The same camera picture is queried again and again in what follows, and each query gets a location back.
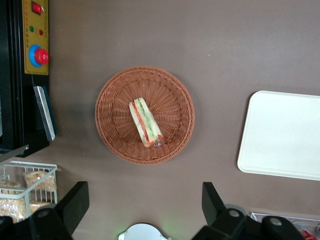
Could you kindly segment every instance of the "wicker basket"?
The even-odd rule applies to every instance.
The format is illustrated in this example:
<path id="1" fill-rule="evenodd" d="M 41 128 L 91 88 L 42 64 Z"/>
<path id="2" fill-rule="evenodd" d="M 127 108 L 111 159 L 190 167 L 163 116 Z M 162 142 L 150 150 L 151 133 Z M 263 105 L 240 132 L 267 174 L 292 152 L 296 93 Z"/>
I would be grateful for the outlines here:
<path id="1" fill-rule="evenodd" d="M 165 138 L 158 147 L 144 147 L 132 119 L 129 102 L 143 97 Z M 120 158 L 152 165 L 177 155 L 188 143 L 195 124 L 192 99 L 169 72 L 151 66 L 128 68 L 102 88 L 95 105 L 95 122 L 103 142 Z"/>

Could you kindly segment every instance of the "yellow control panel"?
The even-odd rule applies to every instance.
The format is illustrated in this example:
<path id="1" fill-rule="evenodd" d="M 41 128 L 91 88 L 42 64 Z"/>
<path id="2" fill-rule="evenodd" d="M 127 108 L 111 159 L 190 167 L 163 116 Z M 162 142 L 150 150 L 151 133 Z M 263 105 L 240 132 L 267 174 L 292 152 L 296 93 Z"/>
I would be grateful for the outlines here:
<path id="1" fill-rule="evenodd" d="M 24 73 L 49 75 L 48 0 L 22 0 Z"/>

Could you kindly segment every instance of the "white wire basket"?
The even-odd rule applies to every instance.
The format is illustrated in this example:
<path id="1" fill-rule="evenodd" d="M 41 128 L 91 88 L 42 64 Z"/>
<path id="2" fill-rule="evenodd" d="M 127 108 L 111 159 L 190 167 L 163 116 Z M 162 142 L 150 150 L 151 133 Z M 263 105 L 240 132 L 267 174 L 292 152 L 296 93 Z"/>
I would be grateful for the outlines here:
<path id="1" fill-rule="evenodd" d="M 56 179 L 57 169 L 58 166 L 55 164 L 25 161 L 10 161 L 9 163 L 0 166 L 0 181 L 13 181 L 21 184 L 21 187 L 0 186 L 0 200 L 7 199 L 13 200 L 13 202 L 14 200 L 24 200 L 26 214 L 23 217 L 17 218 L 17 222 L 28 218 L 32 214 L 30 209 L 31 201 L 46 202 L 49 204 L 58 203 L 57 189 L 52 191 L 36 189 L 37 186 L 47 180 L 47 178 L 53 177 Z M 28 187 L 24 178 L 24 173 L 26 174 L 35 171 L 44 171 L 46 174 Z"/>

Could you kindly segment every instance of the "white cutting board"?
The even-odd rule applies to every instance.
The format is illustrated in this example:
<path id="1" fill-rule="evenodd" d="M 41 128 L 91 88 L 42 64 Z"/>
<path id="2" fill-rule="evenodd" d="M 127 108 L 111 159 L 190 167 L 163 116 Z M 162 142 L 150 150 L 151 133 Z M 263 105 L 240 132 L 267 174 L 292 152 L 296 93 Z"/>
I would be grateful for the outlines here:
<path id="1" fill-rule="evenodd" d="M 320 181 L 320 96 L 253 94 L 237 164 L 246 173 Z"/>

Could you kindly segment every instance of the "sandwich slice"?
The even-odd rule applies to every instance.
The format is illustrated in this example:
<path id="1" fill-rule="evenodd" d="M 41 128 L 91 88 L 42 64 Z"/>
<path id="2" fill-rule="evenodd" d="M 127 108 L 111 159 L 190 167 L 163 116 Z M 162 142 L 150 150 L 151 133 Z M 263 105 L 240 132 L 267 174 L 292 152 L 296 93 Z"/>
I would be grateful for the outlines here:
<path id="1" fill-rule="evenodd" d="M 148 148 L 162 145 L 164 136 L 145 100 L 139 97 L 129 103 L 129 108 L 144 146 Z"/>

